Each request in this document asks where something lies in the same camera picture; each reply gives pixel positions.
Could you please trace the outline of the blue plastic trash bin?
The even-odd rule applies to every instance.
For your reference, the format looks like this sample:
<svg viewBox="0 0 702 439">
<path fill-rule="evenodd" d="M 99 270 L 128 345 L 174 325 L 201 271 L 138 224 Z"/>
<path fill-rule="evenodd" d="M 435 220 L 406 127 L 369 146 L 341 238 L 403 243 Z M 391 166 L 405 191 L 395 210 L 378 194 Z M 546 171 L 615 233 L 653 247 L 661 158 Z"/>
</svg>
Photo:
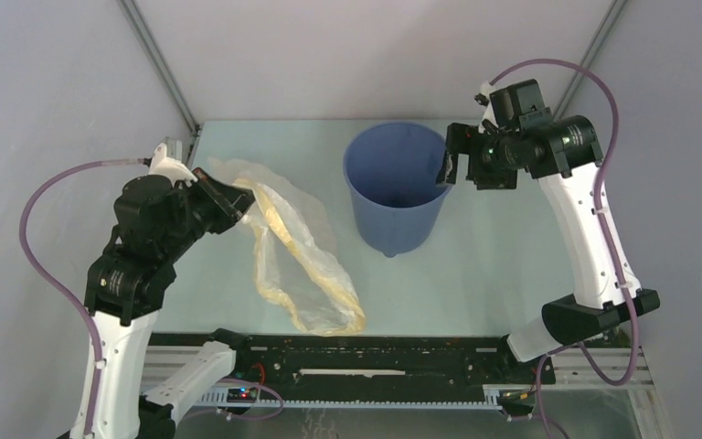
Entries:
<svg viewBox="0 0 702 439">
<path fill-rule="evenodd" d="M 419 123 L 374 125 L 343 156 L 356 229 L 387 257 L 411 252 L 430 236 L 450 193 L 437 184 L 445 140 Z"/>
</svg>

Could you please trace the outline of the translucent cream plastic trash bag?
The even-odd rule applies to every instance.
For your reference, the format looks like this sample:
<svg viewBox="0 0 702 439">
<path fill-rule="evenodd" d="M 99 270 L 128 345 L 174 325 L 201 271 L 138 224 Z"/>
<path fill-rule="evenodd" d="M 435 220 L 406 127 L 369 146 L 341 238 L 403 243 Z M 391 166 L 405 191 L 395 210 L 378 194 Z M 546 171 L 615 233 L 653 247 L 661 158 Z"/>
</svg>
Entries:
<svg viewBox="0 0 702 439">
<path fill-rule="evenodd" d="M 262 164 L 208 161 L 209 174 L 255 197 L 242 217 L 254 238 L 253 282 L 301 333 L 355 336 L 367 326 L 352 278 L 336 256 L 327 211 L 315 196 Z"/>
</svg>

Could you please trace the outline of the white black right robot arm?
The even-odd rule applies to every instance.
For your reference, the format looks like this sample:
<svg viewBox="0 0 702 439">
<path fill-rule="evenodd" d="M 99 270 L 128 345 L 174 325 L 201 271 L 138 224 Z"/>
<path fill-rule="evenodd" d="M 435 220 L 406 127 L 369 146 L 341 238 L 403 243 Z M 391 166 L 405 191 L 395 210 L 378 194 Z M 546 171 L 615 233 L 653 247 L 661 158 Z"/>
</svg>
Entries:
<svg viewBox="0 0 702 439">
<path fill-rule="evenodd" d="M 460 155 L 479 190 L 514 189 L 519 172 L 527 172 L 553 208 L 574 275 L 573 293 L 542 305 L 539 317 L 501 339 L 496 373 L 518 382 L 531 360 L 649 314 L 661 300 L 642 287 L 625 257 L 597 179 L 605 158 L 591 121 L 555 120 L 536 80 L 502 89 L 486 82 L 475 99 L 483 119 L 448 126 L 437 184 L 456 183 Z"/>
</svg>

